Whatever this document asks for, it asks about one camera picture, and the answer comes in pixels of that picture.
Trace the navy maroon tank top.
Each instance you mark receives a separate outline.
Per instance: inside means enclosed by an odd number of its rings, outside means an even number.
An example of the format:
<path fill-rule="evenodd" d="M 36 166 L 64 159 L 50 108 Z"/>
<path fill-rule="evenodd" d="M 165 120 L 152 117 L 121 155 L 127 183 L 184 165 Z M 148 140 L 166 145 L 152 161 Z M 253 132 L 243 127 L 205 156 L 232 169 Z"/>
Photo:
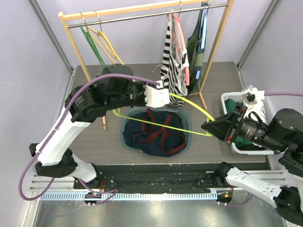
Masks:
<path fill-rule="evenodd" d="M 131 116 L 122 132 L 125 144 L 150 156 L 172 157 L 187 145 L 183 122 L 177 113 L 145 111 Z"/>

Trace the striped black white tank top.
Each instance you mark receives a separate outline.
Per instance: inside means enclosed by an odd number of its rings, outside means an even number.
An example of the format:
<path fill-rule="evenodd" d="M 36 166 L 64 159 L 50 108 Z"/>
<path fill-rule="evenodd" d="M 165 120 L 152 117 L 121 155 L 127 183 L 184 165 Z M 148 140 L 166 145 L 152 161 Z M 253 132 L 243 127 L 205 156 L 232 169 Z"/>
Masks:
<path fill-rule="evenodd" d="M 164 43 L 164 50 L 162 56 L 162 65 L 160 68 L 160 78 L 165 88 L 170 93 L 186 97 L 187 85 L 184 74 L 182 72 L 182 63 L 177 60 L 174 43 L 172 41 L 172 25 L 169 21 L 170 14 L 168 15 L 168 26 Z"/>

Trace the neon yellow hanger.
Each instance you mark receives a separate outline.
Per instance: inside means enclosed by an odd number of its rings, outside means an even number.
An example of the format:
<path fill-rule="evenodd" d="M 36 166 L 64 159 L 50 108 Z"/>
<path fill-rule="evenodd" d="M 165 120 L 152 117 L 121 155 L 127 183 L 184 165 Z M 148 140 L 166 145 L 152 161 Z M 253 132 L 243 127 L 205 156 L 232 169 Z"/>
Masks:
<path fill-rule="evenodd" d="M 151 64 L 130 64 L 129 67 L 133 70 L 134 74 L 139 77 L 148 78 L 152 80 L 160 80 L 160 68 L 156 63 Z M 123 124 L 130 120 L 135 113 L 127 114 L 127 111 L 134 112 L 135 110 L 142 112 L 147 109 L 146 106 L 140 107 L 122 107 L 120 109 L 110 111 L 109 117 L 107 117 L 107 122 L 109 123 L 108 133 L 114 136 L 121 136 L 124 130 Z M 189 136 L 198 135 L 203 138 L 211 138 L 212 135 L 203 129 L 201 129 L 201 124 L 205 121 L 211 121 L 212 116 L 206 107 L 201 107 L 200 98 L 197 96 L 189 96 L 185 100 L 183 107 L 173 107 L 166 105 L 161 108 L 152 108 L 153 111 L 170 111 L 183 114 L 188 118 L 189 127 L 184 133 Z"/>

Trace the pink hanger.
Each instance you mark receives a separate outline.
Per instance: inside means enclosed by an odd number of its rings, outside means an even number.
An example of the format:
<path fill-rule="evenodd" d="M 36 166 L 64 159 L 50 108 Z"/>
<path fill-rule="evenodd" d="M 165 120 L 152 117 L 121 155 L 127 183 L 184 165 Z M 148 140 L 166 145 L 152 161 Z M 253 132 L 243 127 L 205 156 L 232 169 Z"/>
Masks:
<path fill-rule="evenodd" d="M 185 77 L 186 85 L 189 86 L 190 84 L 190 73 L 189 73 L 189 63 L 188 63 L 188 57 L 187 57 L 187 48 L 185 44 L 185 39 L 183 36 L 181 24 L 179 17 L 177 13 L 173 10 L 170 9 L 170 19 L 169 21 L 171 22 L 172 25 L 172 41 L 174 43 L 174 48 L 176 51 L 177 55 L 177 60 L 182 63 L 182 72 Z"/>

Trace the orange yellow hanger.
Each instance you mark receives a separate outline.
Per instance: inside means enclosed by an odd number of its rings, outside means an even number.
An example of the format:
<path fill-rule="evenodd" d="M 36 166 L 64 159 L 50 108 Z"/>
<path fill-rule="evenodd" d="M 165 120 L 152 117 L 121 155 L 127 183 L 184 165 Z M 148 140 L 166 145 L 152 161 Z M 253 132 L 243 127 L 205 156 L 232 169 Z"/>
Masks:
<path fill-rule="evenodd" d="M 103 32 L 101 24 L 99 24 L 99 27 L 100 29 L 97 31 L 91 26 L 88 26 L 89 33 L 92 36 L 97 49 L 99 48 L 112 61 L 113 64 L 120 63 L 124 65 L 124 62 L 118 56 L 111 42 Z"/>

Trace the green velvet hanger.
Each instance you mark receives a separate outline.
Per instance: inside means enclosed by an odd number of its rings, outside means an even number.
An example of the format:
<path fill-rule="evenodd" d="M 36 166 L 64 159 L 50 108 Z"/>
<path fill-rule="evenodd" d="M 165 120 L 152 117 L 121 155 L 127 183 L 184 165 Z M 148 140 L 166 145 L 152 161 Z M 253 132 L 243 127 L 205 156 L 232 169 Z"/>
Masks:
<path fill-rule="evenodd" d="M 87 43 L 89 44 L 90 48 L 92 49 L 94 55 L 96 56 L 98 62 L 100 63 L 100 65 L 101 65 L 102 68 L 104 69 L 104 68 L 106 67 L 106 64 L 105 64 L 105 62 L 103 61 L 103 59 L 102 59 L 102 57 L 101 57 L 101 55 L 100 55 L 100 53 L 99 53 L 99 51 L 98 51 L 98 49 L 97 49 L 97 47 L 96 47 L 96 45 L 95 45 L 95 42 L 94 42 L 92 36 L 91 36 L 90 33 L 89 33 L 89 29 L 88 29 L 88 26 L 87 26 L 85 17 L 83 16 L 82 13 L 80 13 L 80 14 L 81 14 L 81 17 L 82 17 L 82 19 L 84 20 L 84 24 L 85 24 L 85 26 L 86 26 L 86 31 L 85 31 L 82 27 L 81 27 L 81 31 L 82 31 L 82 33 L 83 33 L 83 35 L 84 35 L 84 37 L 85 37 Z"/>

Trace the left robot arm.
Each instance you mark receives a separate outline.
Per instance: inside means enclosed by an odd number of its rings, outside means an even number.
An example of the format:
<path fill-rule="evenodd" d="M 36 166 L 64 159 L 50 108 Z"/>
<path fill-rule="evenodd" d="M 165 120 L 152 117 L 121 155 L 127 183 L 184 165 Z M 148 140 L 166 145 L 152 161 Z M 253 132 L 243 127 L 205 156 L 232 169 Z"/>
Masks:
<path fill-rule="evenodd" d="M 58 120 L 39 144 L 29 146 L 37 159 L 38 176 L 51 179 L 72 176 L 89 188 L 100 185 L 101 176 L 93 163 L 78 158 L 69 148 L 77 136 L 107 111 L 126 106 L 146 106 L 146 86 L 153 81 L 134 76 L 125 65 L 103 69 L 83 86 L 77 86 L 65 101 Z"/>

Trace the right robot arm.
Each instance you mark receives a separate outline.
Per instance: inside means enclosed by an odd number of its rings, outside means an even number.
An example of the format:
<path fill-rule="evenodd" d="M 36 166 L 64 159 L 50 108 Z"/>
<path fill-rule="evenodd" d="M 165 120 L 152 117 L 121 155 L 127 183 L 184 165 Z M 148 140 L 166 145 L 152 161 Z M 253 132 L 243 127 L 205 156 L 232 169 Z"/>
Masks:
<path fill-rule="evenodd" d="M 286 187 L 267 183 L 222 162 L 214 171 L 214 182 L 240 187 L 263 199 L 285 220 L 303 224 L 303 116 L 294 109 L 279 110 L 269 125 L 244 105 L 237 104 L 228 114 L 205 122 L 201 128 L 218 140 L 232 143 L 237 137 L 260 145 L 275 154 L 278 162 L 294 177 L 296 186 Z"/>

